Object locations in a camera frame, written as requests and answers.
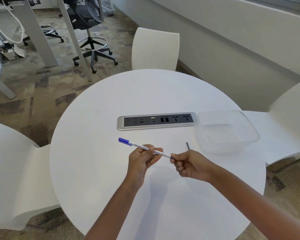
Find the round white table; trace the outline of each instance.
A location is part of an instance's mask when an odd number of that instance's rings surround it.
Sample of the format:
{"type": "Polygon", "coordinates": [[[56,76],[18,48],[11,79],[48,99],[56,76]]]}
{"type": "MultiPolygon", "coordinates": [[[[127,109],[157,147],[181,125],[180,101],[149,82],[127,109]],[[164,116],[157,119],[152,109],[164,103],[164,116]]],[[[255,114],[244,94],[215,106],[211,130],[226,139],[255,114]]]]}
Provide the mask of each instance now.
{"type": "MultiPolygon", "coordinates": [[[[169,154],[202,153],[193,127],[117,130],[117,118],[155,113],[240,110],[228,96],[195,77],[167,70],[134,70],[85,90],[66,109],[50,149],[52,183],[70,221],[86,234],[123,181],[134,150],[122,137],[169,154]]],[[[256,144],[210,160],[263,194],[265,159],[256,144]]],[[[182,178],[162,157],[146,174],[118,239],[235,239],[249,221],[206,182],[182,178]]]]}

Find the office chair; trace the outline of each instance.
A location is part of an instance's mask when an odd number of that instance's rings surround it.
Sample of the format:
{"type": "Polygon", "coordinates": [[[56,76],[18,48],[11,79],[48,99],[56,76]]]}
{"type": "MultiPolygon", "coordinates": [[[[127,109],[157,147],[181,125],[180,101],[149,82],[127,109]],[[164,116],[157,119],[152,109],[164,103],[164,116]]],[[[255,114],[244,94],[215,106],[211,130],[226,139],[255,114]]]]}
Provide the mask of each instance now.
{"type": "MultiPolygon", "coordinates": [[[[78,5],[79,0],[63,0],[65,4],[68,4],[70,8],[68,8],[67,12],[69,15],[69,18],[72,22],[73,29],[80,29],[80,30],[87,30],[88,37],[82,40],[79,40],[78,42],[81,42],[83,40],[86,40],[84,44],[80,46],[80,48],[83,48],[87,45],[90,45],[90,48],[81,49],[84,51],[83,56],[84,58],[91,56],[91,69],[92,73],[96,73],[97,69],[93,68],[94,61],[98,61],[98,56],[104,57],[110,60],[114,61],[115,65],[118,65],[115,58],[108,56],[104,54],[103,52],[108,51],[109,55],[112,55],[112,52],[109,48],[106,48],[108,45],[107,40],[99,37],[92,37],[90,34],[89,29],[92,27],[95,27],[96,25],[99,25],[104,20],[103,15],[103,9],[101,6],[101,0],[85,0],[86,5],[78,5]],[[94,39],[104,40],[105,44],[102,44],[94,39]],[[95,48],[94,44],[102,45],[101,48],[95,48]]],[[[77,60],[79,60],[79,57],[76,56],[72,59],[74,62],[74,65],[77,67],[79,63],[77,60]]]]}
{"type": "MultiPolygon", "coordinates": [[[[58,38],[58,39],[61,40],[61,43],[64,43],[63,38],[61,36],[59,36],[59,34],[57,33],[57,31],[53,27],[48,26],[48,25],[41,25],[40,27],[41,27],[41,29],[42,29],[42,31],[43,31],[43,33],[44,33],[45,36],[49,36],[49,37],[53,37],[53,38],[58,38]]],[[[27,42],[28,40],[30,40],[29,36],[25,37],[22,40],[25,46],[29,45],[28,42],[27,42]]]]}

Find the white chair backrest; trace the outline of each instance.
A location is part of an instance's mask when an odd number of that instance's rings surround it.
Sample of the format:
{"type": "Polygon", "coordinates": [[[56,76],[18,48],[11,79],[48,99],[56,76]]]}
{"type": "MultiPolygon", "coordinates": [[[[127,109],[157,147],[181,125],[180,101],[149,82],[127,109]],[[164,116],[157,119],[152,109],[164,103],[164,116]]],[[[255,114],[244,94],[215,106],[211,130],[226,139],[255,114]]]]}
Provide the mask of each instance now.
{"type": "Polygon", "coordinates": [[[270,113],[300,138],[300,83],[278,98],[272,104],[270,113]]]}
{"type": "Polygon", "coordinates": [[[28,137],[0,124],[0,225],[14,217],[27,158],[36,147],[28,137]]]}
{"type": "Polygon", "coordinates": [[[138,28],[132,45],[132,70],[175,71],[179,56],[178,33],[138,28]]]}

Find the chair base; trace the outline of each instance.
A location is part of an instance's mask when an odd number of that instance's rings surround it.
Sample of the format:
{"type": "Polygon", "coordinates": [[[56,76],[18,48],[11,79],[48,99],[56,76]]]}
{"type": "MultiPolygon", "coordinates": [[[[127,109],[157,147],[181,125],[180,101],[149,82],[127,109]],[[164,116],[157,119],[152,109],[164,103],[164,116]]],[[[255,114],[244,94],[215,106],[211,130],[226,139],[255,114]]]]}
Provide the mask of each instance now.
{"type": "MultiPolygon", "coordinates": [[[[50,27],[50,26],[46,26],[46,25],[42,25],[41,28],[42,28],[42,31],[43,31],[43,33],[44,33],[45,36],[53,37],[53,38],[58,38],[58,39],[61,40],[61,43],[64,43],[63,38],[57,33],[57,31],[56,31],[54,28],[52,28],[52,27],[50,27]]],[[[29,36],[25,37],[25,38],[22,40],[22,41],[23,41],[23,44],[24,44],[25,46],[28,46],[28,45],[29,45],[28,42],[27,42],[28,40],[30,40],[30,37],[29,37],[29,36]]]]}
{"type": "MultiPolygon", "coordinates": [[[[98,61],[98,56],[103,57],[103,58],[107,58],[107,59],[110,59],[110,60],[113,60],[114,64],[118,65],[118,63],[116,62],[115,58],[102,53],[102,52],[108,51],[109,55],[112,55],[112,51],[110,51],[109,48],[102,48],[102,49],[99,49],[99,50],[95,50],[94,44],[98,44],[98,45],[104,46],[104,44],[102,44],[102,43],[100,43],[100,42],[98,42],[96,40],[93,40],[92,37],[88,37],[88,40],[85,41],[84,44],[80,46],[80,48],[83,48],[83,47],[85,47],[87,45],[90,45],[90,47],[91,47],[91,51],[84,52],[83,56],[84,56],[84,58],[91,56],[90,66],[91,66],[91,69],[92,69],[92,73],[96,74],[96,72],[97,72],[97,69],[94,68],[93,65],[94,65],[95,61],[98,61]]],[[[76,56],[72,60],[74,62],[74,65],[77,67],[79,65],[79,63],[77,62],[77,60],[79,60],[79,56],[76,56]]]]}

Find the power strip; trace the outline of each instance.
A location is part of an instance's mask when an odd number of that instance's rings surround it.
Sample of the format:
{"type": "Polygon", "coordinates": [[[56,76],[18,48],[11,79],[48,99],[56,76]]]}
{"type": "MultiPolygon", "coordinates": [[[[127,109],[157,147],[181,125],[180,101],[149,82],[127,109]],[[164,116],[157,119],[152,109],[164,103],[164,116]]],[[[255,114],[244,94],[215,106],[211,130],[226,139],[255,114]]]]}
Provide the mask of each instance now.
{"type": "Polygon", "coordinates": [[[130,131],[193,126],[196,119],[196,113],[193,112],[120,116],[118,117],[117,129],[130,131]]]}

